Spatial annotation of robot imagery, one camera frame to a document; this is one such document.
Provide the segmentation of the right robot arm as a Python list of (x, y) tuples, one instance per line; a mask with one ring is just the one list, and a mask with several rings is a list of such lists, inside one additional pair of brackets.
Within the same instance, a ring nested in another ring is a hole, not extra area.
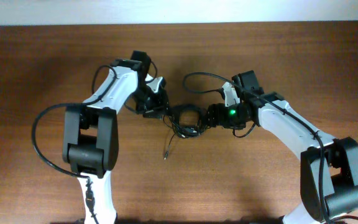
[(226, 80), (218, 92), (224, 102), (208, 107), (208, 126), (237, 131), (251, 122), (276, 136), (300, 161), (301, 203), (276, 223), (335, 223), (358, 209), (355, 139), (320, 130), (283, 96), (265, 93), (253, 71)]

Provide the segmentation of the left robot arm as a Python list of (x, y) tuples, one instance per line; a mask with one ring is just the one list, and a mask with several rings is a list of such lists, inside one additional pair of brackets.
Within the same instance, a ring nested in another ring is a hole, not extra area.
[(133, 51), (110, 63), (105, 81), (80, 106), (65, 111), (63, 160), (78, 176), (85, 217), (78, 223), (114, 223), (111, 176), (119, 154), (117, 114), (129, 98), (135, 114), (160, 119), (168, 111), (162, 77), (150, 76), (152, 59)]

